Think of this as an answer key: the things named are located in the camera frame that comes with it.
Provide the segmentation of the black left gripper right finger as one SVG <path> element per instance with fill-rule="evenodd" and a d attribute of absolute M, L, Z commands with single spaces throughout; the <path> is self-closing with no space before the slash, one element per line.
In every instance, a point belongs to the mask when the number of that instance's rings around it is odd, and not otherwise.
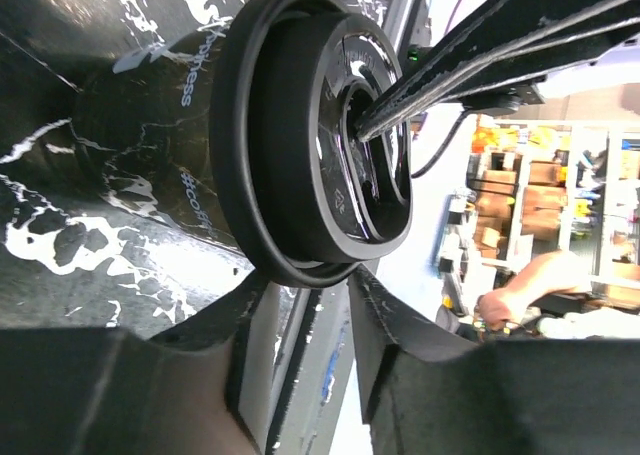
<path fill-rule="evenodd" d="M 363 421 L 377 454 L 635 454 L 639 345 L 476 344 L 392 295 L 348 281 Z"/>

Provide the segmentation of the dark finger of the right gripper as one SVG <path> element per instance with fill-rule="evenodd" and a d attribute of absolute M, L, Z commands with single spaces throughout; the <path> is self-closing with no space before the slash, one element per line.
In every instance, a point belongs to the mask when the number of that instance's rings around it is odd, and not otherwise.
<path fill-rule="evenodd" d="M 365 112 L 368 141 L 432 105 L 592 62 L 639 31 L 639 0 L 487 0 Z"/>

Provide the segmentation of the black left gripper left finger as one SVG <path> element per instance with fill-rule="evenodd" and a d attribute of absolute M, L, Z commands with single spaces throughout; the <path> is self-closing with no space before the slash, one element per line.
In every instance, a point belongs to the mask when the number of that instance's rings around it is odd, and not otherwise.
<path fill-rule="evenodd" d="M 250 274 L 150 339 L 122 328 L 1 334 L 5 454 L 261 454 L 279 292 Z"/>

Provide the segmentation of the operator hand in background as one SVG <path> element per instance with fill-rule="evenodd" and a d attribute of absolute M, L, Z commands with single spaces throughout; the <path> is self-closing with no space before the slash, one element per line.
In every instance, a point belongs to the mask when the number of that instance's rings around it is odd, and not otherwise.
<path fill-rule="evenodd" d="M 591 280 L 583 261 L 573 252 L 558 250 L 532 259 L 503 287 L 477 301 L 477 313 L 493 330 L 520 323 L 529 306 L 551 293 L 587 293 Z"/>

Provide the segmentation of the black cup lid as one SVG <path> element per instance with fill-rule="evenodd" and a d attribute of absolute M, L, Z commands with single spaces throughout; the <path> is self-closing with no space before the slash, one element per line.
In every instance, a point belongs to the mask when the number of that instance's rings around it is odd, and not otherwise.
<path fill-rule="evenodd" d="M 212 171 L 233 236 L 275 282 L 337 284 L 406 238 L 408 127 L 355 136 L 400 73 L 382 29 L 340 0 L 251 0 L 233 20 L 211 96 Z"/>

